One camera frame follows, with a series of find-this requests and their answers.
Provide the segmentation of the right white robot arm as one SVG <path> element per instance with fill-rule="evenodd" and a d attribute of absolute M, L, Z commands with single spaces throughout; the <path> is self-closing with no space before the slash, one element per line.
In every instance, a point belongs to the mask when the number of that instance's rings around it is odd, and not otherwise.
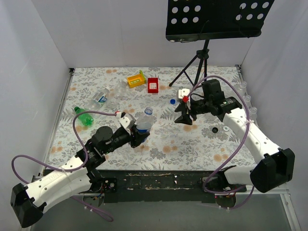
<path fill-rule="evenodd" d="M 176 112 L 181 116 L 175 123 L 192 125 L 197 115 L 210 113 L 230 128 L 241 140 L 240 147 L 245 146 L 254 158 L 256 166 L 239 167 L 222 164 L 203 184 L 209 193 L 223 193 L 235 185 L 254 186 L 258 191 L 266 193 L 293 178 L 295 154 L 287 148 L 282 149 L 272 142 L 249 118 L 248 108 L 234 97 L 225 97 L 221 90 L 221 77 L 209 76 L 200 80 L 194 89 L 202 87 L 204 97 L 191 99 L 193 90 L 178 91 L 179 106 Z"/>

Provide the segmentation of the clear Pepsi bottle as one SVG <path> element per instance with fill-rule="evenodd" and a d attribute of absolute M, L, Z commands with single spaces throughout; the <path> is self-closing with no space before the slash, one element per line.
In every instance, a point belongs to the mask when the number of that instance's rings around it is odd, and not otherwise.
<path fill-rule="evenodd" d="M 140 133 L 150 132 L 153 124 L 153 109 L 151 107 L 146 107 L 144 113 L 136 121 L 136 128 Z"/>

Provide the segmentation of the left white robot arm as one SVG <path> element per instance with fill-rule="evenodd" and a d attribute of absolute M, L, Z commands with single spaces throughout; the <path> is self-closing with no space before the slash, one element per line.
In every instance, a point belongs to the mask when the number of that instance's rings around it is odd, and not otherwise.
<path fill-rule="evenodd" d="M 50 208 L 77 193 L 98 192 L 103 184 L 96 168 L 106 161 L 105 155 L 127 143 L 135 148 L 149 135 L 148 129 L 140 130 L 136 125 L 116 131 L 108 126 L 100 127 L 87 141 L 86 148 L 78 151 L 59 170 L 35 182 L 13 186 L 10 204 L 21 227 L 32 226 Z"/>

